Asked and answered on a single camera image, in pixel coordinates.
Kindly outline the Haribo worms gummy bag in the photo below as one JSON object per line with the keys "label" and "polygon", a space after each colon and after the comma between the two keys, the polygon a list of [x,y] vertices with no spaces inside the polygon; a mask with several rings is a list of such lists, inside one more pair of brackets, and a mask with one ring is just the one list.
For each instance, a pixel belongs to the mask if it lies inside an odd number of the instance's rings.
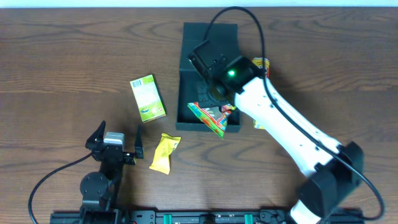
{"label": "Haribo worms gummy bag", "polygon": [[202,123],[209,127],[221,139],[224,139],[224,133],[228,125],[228,117],[236,109],[236,107],[231,104],[201,108],[198,102],[188,103],[187,107]]}

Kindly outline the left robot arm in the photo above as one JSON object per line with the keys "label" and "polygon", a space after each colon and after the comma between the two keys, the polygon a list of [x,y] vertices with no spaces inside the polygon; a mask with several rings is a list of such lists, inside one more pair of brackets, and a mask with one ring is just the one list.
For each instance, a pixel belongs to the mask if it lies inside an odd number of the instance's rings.
{"label": "left robot arm", "polygon": [[80,183],[83,196],[79,223],[97,224],[129,223],[130,215],[126,209],[118,208],[116,201],[125,165],[135,165],[137,159],[144,157],[141,128],[137,129],[134,152],[124,150],[123,133],[105,132],[106,122],[86,140],[85,147],[92,157],[101,163],[99,171],[85,175]]}

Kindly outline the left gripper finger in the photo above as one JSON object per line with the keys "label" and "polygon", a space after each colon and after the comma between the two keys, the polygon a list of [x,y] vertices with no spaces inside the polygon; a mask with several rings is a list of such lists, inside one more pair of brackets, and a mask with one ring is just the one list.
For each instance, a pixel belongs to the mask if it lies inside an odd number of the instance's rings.
{"label": "left gripper finger", "polygon": [[98,144],[103,142],[106,121],[102,121],[96,131],[86,140],[85,147],[94,149]]}
{"label": "left gripper finger", "polygon": [[141,126],[138,126],[138,128],[137,128],[136,138],[135,138],[135,142],[134,142],[134,151],[135,151],[135,157],[137,159],[144,158],[144,148],[143,148],[143,144],[142,144]]}

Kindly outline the red Pringles can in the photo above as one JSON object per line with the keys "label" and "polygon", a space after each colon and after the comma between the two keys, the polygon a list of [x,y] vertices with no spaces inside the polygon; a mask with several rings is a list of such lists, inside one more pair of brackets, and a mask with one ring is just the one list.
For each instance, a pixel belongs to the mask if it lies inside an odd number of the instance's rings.
{"label": "red Pringles can", "polygon": [[265,67],[265,76],[269,78],[270,61],[267,58],[255,57],[252,59],[252,63],[260,69],[263,69],[263,67]]}

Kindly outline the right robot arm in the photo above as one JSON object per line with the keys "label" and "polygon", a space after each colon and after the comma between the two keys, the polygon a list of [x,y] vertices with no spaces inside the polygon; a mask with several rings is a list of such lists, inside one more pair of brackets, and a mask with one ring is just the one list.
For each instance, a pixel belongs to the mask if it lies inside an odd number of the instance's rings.
{"label": "right robot arm", "polygon": [[269,80],[269,61],[227,57],[209,40],[188,59],[217,103],[231,103],[257,121],[288,152],[307,181],[290,210],[295,223],[320,223],[330,217],[363,181],[363,150],[343,146],[293,108]]}

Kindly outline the yellow Mentos bottle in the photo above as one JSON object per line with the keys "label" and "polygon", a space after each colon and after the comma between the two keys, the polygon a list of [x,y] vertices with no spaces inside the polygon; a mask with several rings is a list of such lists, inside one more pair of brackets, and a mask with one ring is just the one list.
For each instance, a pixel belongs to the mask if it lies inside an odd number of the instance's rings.
{"label": "yellow Mentos bottle", "polygon": [[253,121],[253,126],[255,129],[265,129],[265,127],[263,125],[261,125],[259,122],[257,122],[256,120]]}

